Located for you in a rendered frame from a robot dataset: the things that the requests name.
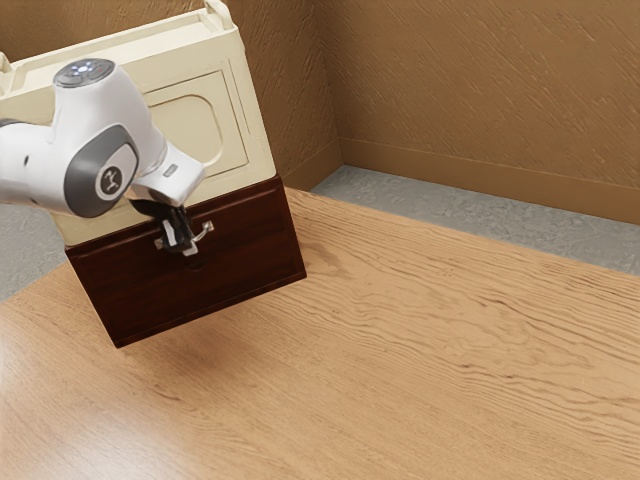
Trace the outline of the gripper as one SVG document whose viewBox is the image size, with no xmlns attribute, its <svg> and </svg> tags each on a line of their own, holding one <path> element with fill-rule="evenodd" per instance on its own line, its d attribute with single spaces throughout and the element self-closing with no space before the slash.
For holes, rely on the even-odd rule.
<svg viewBox="0 0 640 480">
<path fill-rule="evenodd" d="M 191 231 L 190 221 L 184 208 L 146 199 L 130 199 L 131 206 L 140 214 L 163 220 L 161 244 L 165 250 L 178 248 L 183 255 L 195 255 L 196 244 Z M 174 216 L 174 228 L 169 219 Z"/>
</svg>

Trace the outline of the dark brown wooden cabinet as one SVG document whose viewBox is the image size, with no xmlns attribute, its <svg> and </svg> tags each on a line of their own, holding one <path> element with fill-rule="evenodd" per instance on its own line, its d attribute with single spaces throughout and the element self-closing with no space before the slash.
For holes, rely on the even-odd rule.
<svg viewBox="0 0 640 480">
<path fill-rule="evenodd" d="M 305 278 L 279 176 L 195 204 L 187 214 L 214 227 L 193 256 L 157 249 L 160 231 L 150 221 L 67 247 L 115 347 Z"/>
</svg>

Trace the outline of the cream box with lid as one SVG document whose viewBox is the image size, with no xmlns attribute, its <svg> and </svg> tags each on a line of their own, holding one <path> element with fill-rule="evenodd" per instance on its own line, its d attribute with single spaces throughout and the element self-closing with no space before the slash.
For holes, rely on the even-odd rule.
<svg viewBox="0 0 640 480">
<path fill-rule="evenodd" d="M 188 218 L 190 205 L 275 175 L 245 47 L 222 0 L 204 0 L 199 10 L 16 63 L 0 55 L 0 119 L 51 125 L 55 74 L 88 58 L 120 66 L 165 138 L 203 164 L 205 177 L 184 203 Z M 96 218 L 48 212 L 69 246 L 144 221 L 153 222 L 161 236 L 156 221 L 138 213 L 127 198 Z M 209 221 L 189 221 L 202 238 L 213 230 Z"/>
</svg>

